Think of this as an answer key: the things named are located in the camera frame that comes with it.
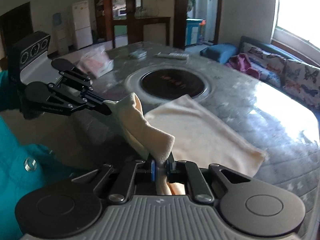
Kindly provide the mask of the cream knit garment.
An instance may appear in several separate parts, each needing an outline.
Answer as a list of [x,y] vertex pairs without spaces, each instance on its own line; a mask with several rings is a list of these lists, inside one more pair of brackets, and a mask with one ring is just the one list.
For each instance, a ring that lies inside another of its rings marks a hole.
[[213,113],[184,95],[143,113],[135,93],[120,101],[106,100],[115,126],[143,158],[156,162],[156,191],[160,195],[183,194],[178,183],[170,183],[164,170],[169,155],[192,161],[198,167],[221,164],[253,177],[266,152],[251,145]]

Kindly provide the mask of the water dispenser with bottle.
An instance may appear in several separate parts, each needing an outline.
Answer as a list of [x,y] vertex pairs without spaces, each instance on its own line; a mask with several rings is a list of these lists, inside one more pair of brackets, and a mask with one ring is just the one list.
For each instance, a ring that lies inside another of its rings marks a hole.
[[57,51],[59,55],[68,54],[68,42],[67,34],[65,30],[65,25],[62,21],[62,15],[60,12],[57,12],[53,15],[53,29],[56,37]]

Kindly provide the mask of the pink white plastic bag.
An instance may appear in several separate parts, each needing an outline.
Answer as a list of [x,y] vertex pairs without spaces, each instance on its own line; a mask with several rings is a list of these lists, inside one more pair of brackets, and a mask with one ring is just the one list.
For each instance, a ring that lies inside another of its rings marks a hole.
[[98,79],[111,72],[114,63],[106,53],[105,47],[99,46],[84,54],[76,66],[89,77]]

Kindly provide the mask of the white refrigerator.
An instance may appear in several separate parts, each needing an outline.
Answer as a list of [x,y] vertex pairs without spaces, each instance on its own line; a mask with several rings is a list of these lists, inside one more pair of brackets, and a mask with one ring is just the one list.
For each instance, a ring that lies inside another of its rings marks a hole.
[[77,50],[93,44],[92,28],[89,15],[89,2],[82,1],[72,4],[74,30],[74,46]]

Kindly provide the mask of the small blue card box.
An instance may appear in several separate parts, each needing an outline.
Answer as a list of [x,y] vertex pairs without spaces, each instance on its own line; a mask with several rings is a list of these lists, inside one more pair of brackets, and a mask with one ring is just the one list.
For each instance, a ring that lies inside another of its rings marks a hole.
[[147,51],[142,49],[135,50],[129,54],[129,56],[133,59],[140,59],[140,58],[146,57],[146,55],[147,55]]

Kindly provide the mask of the teal jacket sleeve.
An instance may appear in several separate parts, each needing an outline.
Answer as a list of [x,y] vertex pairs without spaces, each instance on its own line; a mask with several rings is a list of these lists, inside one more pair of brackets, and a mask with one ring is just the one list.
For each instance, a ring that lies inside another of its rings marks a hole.
[[15,206],[24,195],[76,172],[53,157],[46,146],[21,145],[1,119],[1,239],[22,237]]

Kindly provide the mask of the dark wooden shelf cabinet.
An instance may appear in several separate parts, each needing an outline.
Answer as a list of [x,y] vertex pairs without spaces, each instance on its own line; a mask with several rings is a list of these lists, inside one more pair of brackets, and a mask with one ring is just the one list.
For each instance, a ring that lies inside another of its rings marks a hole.
[[169,16],[143,6],[143,0],[94,0],[97,40],[111,41],[116,46],[117,36],[126,36],[129,44],[142,42],[147,25],[164,25],[164,44],[170,44]]

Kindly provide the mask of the round black induction cooktop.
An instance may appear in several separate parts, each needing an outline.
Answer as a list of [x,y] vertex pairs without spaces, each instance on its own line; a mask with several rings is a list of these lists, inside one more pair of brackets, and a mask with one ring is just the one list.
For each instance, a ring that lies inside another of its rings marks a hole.
[[188,94],[196,98],[207,87],[197,75],[180,69],[159,69],[148,72],[140,79],[142,89],[161,99],[174,100]]

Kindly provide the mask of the white remote control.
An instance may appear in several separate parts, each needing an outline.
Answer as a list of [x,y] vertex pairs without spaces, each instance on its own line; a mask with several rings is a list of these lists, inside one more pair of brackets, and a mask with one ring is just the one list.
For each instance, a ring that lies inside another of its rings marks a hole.
[[155,57],[164,58],[164,59],[175,59],[175,60],[187,60],[187,59],[189,59],[189,55],[188,54],[184,54],[184,53],[169,53],[169,54],[158,53],[158,54],[155,55]]

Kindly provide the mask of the pink crumpled garment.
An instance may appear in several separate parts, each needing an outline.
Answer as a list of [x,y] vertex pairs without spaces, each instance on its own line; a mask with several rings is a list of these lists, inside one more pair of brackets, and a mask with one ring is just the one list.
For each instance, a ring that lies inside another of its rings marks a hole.
[[231,57],[226,63],[226,66],[258,80],[261,77],[261,73],[259,70],[252,67],[251,62],[245,53],[240,53]]

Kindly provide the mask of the blue cabinet in doorway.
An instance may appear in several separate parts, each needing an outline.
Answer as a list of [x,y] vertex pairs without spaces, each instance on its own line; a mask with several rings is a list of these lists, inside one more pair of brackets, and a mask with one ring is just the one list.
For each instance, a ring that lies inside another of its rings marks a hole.
[[200,40],[201,28],[206,25],[205,19],[186,19],[185,46],[197,44]]

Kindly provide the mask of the left butterfly print pillow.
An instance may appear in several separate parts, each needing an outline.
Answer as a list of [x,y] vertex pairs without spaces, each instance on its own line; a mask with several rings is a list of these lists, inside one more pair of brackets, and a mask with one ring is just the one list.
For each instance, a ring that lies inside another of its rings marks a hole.
[[284,57],[247,42],[242,44],[241,52],[248,56],[252,67],[260,72],[261,81],[273,87],[282,87],[286,63]]

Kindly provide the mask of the butterfly print pillow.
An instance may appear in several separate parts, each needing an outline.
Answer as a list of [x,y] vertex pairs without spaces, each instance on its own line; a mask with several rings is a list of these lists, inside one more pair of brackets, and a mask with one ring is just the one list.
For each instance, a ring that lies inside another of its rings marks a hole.
[[319,110],[319,68],[295,60],[287,60],[283,89],[287,94]]
[[261,81],[273,87],[282,87],[286,63],[284,57],[247,42],[242,44],[241,52],[248,56],[252,67],[260,72]]

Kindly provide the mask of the right butterfly print pillow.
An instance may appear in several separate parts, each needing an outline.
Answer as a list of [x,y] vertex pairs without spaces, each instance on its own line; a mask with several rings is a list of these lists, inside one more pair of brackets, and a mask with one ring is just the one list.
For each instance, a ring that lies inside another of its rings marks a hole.
[[319,68],[295,60],[287,60],[283,89],[287,94],[319,110]]

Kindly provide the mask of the dark wooden door frame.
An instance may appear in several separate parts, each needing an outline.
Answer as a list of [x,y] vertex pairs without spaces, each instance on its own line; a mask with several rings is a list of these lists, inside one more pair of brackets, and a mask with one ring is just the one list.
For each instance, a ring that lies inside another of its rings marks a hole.
[[197,44],[217,44],[219,39],[222,0],[174,0],[173,47],[184,49],[186,19],[205,19]]

